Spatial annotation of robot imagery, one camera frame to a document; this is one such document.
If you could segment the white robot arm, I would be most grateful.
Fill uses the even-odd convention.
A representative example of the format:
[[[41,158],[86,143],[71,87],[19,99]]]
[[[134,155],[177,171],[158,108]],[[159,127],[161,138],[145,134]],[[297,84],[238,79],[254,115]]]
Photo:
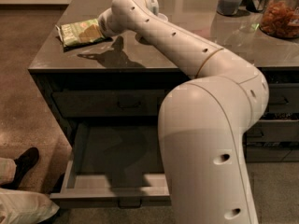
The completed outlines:
[[[138,33],[188,77],[166,95],[158,117],[177,224],[259,224],[242,137],[267,107],[261,71],[159,18],[157,0],[113,0],[98,21],[106,36]]]

